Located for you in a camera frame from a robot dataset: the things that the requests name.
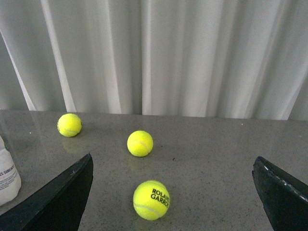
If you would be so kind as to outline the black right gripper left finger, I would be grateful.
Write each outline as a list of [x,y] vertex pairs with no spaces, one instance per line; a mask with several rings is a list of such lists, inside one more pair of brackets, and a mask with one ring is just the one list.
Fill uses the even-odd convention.
[[0,217],[2,231],[76,231],[93,182],[90,154]]

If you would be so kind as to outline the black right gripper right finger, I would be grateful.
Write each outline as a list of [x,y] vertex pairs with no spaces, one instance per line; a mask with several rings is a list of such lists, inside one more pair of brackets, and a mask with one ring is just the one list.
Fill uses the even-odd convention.
[[308,186],[259,156],[253,181],[269,222],[275,231],[308,229]]

